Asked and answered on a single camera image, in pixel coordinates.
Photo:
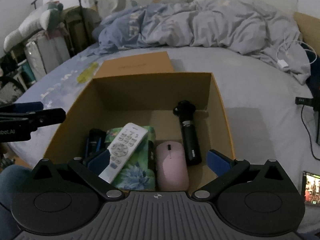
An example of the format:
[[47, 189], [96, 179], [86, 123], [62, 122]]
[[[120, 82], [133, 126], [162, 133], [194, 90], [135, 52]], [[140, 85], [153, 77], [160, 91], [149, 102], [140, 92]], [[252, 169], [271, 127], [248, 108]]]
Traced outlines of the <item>white remote control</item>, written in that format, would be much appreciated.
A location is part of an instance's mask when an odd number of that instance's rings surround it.
[[147, 129], [131, 122], [127, 123], [108, 146], [110, 162], [99, 177], [111, 184], [147, 133]]

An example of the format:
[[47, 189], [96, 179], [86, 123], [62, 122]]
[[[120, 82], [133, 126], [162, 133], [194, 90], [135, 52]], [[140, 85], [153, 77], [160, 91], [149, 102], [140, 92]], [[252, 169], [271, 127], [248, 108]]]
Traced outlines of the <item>yellow liquid bottle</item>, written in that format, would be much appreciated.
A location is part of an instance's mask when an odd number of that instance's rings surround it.
[[78, 83], [88, 82], [92, 76], [95, 74], [95, 71], [98, 69], [99, 64], [97, 62], [92, 62], [89, 66], [81, 72], [81, 74], [76, 78]]

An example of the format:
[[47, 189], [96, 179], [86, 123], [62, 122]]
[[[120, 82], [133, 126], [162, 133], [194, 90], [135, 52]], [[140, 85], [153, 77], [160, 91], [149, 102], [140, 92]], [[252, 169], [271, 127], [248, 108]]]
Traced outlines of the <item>black electric shaver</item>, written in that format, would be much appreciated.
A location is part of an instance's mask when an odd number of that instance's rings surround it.
[[178, 117], [181, 127], [187, 166], [199, 165], [202, 162], [202, 155], [194, 122], [195, 111], [196, 107], [188, 100], [180, 101], [173, 109], [173, 114]]

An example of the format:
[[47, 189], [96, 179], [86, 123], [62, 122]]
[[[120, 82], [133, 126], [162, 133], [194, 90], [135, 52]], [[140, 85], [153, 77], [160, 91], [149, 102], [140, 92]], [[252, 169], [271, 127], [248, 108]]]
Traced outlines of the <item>brown cardboard box lid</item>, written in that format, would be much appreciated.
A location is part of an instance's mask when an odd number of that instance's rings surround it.
[[94, 78], [172, 72], [174, 67], [169, 55], [163, 51], [104, 61]]

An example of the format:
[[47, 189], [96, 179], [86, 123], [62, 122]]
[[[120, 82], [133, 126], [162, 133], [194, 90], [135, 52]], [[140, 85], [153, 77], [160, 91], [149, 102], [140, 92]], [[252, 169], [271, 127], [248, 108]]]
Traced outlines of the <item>black blue object in box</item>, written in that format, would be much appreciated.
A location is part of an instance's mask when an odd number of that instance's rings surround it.
[[107, 146], [105, 143], [107, 133], [101, 129], [93, 128], [84, 137], [80, 146], [79, 156], [83, 161], [88, 161], [98, 153], [103, 153]]

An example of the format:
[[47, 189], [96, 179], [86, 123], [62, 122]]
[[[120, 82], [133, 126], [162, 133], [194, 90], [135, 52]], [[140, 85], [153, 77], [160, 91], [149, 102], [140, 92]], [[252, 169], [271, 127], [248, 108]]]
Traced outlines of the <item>teal plastic bin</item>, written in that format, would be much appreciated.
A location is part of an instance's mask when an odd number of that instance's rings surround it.
[[23, 70], [25, 73], [28, 84], [31, 86], [36, 82], [35, 76], [33, 74], [33, 71], [31, 70], [31, 67], [29, 66], [29, 63], [27, 59], [23, 60], [22, 62], [18, 63], [18, 66]]

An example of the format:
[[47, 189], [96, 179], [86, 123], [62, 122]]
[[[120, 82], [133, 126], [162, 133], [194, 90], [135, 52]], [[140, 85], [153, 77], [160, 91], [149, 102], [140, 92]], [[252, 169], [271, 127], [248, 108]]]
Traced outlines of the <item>green floral tissue pack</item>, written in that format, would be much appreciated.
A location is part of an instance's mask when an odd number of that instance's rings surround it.
[[156, 189], [156, 133], [152, 126], [144, 128], [148, 133], [111, 183], [118, 189], [126, 191], [155, 191]]

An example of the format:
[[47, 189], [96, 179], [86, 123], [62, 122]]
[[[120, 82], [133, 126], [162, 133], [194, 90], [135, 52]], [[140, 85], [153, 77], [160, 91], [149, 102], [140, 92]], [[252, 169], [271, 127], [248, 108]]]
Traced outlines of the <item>pink computer mouse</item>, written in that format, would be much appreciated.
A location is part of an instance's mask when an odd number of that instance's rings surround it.
[[156, 147], [157, 179], [161, 191], [187, 191], [189, 176], [182, 144], [165, 141]]

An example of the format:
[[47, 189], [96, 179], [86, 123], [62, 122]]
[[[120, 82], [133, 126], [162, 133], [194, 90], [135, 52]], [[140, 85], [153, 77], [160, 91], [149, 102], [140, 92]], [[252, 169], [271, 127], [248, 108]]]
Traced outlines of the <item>silver grey storage bag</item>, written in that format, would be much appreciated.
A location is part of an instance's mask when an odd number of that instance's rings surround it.
[[35, 36], [26, 42], [24, 52], [36, 81], [70, 59], [63, 37], [48, 39], [46, 36]]

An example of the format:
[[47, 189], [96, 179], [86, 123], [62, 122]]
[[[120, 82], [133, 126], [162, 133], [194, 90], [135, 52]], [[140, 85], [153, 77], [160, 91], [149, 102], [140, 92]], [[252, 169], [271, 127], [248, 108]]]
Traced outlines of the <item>smartphone with lit screen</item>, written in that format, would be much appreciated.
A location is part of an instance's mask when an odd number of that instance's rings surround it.
[[312, 206], [319, 206], [320, 176], [314, 173], [303, 171], [301, 196], [304, 203]]

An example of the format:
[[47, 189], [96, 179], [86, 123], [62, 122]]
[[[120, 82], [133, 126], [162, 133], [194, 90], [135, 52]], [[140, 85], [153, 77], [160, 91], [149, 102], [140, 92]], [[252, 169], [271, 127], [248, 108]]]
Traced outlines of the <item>brown cardboard box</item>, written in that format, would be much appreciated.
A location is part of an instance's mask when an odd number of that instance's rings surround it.
[[187, 100], [195, 108], [194, 123], [203, 157], [217, 150], [234, 158], [226, 111], [212, 73], [173, 72], [97, 76], [80, 93], [50, 141], [44, 157], [64, 164], [77, 157], [90, 129], [108, 131], [131, 122], [151, 126], [157, 143], [182, 141], [173, 110]]

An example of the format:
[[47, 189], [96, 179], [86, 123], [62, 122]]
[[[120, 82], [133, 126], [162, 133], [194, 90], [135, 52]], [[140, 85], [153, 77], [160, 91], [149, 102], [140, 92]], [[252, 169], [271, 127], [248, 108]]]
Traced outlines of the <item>black clothes rack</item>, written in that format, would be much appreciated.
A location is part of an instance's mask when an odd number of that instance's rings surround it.
[[89, 8], [89, 0], [33, 0], [31, 5], [38, 8], [40, 2], [63, 4], [62, 21], [68, 33], [65, 40], [70, 55], [76, 55], [91, 44], [91, 26], [85, 17], [85, 10]]

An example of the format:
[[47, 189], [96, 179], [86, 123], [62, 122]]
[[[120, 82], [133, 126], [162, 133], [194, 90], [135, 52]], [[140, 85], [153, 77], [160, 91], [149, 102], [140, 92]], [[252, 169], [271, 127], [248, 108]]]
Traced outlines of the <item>dark printed pillow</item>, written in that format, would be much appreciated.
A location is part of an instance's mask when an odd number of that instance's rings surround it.
[[310, 61], [310, 67], [311, 67], [311, 75], [307, 78], [306, 84], [310, 89], [312, 96], [316, 99], [319, 99], [319, 83], [320, 83], [319, 55], [316, 55], [312, 51], [307, 51], [306, 54]]

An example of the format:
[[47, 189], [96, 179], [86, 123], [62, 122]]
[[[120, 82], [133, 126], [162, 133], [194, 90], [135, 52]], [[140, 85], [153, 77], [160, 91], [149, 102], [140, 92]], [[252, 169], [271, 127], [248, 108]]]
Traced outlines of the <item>grey blue duvet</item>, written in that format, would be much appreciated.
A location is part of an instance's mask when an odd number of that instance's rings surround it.
[[306, 51], [299, 44], [276, 50], [286, 40], [300, 40], [292, 16], [257, 0], [202, 0], [191, 3], [156, 3], [116, 12], [93, 31], [98, 46], [93, 54], [118, 50], [169, 47], [222, 47], [250, 56], [292, 75], [304, 84], [311, 74]]

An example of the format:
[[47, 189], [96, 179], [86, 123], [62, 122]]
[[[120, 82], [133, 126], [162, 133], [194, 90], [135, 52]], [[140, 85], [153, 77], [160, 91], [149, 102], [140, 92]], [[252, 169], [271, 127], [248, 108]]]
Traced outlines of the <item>wooden headboard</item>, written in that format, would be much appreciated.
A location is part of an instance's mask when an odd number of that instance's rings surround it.
[[316, 51], [317, 55], [319, 55], [320, 19], [301, 12], [295, 12], [294, 19], [303, 35], [303, 41], [310, 45]]

